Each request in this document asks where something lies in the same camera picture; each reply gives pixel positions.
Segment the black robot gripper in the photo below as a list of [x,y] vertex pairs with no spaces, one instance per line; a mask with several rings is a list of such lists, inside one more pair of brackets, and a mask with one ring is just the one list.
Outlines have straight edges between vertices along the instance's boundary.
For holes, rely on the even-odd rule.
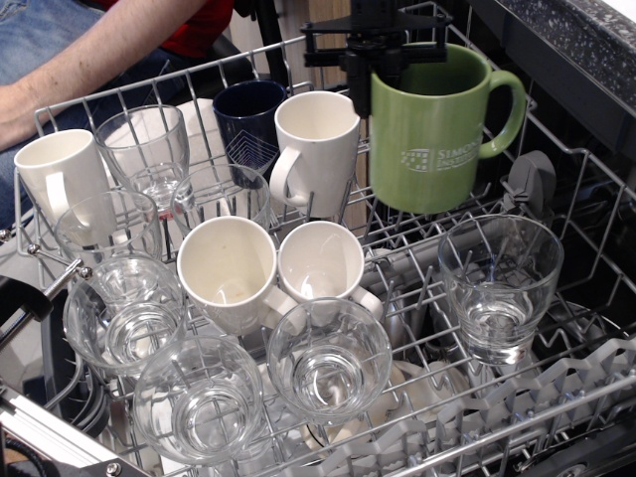
[[[446,60],[443,34],[449,24],[450,18],[444,14],[405,13],[395,1],[352,1],[349,15],[308,22],[301,28],[305,35],[305,65],[345,66],[349,97],[357,114],[368,118],[371,115],[371,65],[380,65],[380,79],[397,87],[405,66]],[[428,46],[409,45],[406,35],[416,31],[435,32],[435,42]],[[316,44],[318,35],[342,35],[346,45],[320,49]]]

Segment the person forearm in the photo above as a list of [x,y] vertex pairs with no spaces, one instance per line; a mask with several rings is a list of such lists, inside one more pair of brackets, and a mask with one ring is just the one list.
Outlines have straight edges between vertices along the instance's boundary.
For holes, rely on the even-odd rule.
[[1,148],[35,134],[35,112],[97,90],[165,42],[203,1],[118,1],[43,65],[1,87]]

